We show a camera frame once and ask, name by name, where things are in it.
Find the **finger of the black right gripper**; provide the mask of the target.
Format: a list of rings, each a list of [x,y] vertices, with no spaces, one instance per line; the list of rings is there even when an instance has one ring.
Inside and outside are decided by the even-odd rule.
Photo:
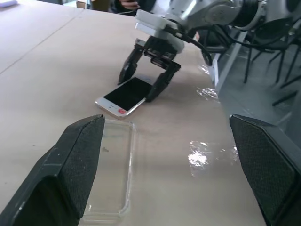
[[[137,63],[143,54],[143,49],[135,47],[125,60],[121,72],[119,74],[118,84],[122,84],[128,81],[135,73],[137,69]]]
[[[171,63],[165,70],[165,72],[161,73],[157,78],[155,83],[152,85],[150,92],[146,96],[145,102],[150,103],[155,98],[159,96],[159,94],[165,90],[165,88],[169,85],[171,79],[174,74],[178,72],[181,68],[181,65],[178,63]]]

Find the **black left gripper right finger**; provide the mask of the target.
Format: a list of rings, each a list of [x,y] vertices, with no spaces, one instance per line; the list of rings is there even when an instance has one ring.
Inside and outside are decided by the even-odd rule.
[[[277,126],[231,115],[239,160],[269,226],[301,224],[301,150]]]

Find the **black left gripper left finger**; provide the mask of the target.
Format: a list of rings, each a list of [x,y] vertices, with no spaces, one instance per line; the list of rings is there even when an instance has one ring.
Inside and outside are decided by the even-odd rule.
[[[69,125],[38,159],[0,214],[2,226],[77,226],[97,172],[101,114]]]

